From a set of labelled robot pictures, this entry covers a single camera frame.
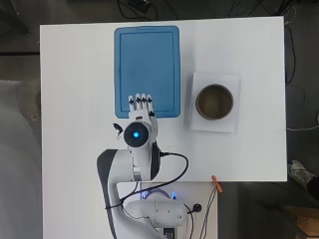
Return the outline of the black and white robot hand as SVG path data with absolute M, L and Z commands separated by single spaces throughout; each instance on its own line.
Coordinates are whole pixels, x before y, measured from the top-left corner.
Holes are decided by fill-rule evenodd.
M 129 96 L 129 109 L 130 121 L 144 121 L 152 127 L 155 133 L 159 132 L 154 101 L 151 95 L 136 94 L 135 96 Z

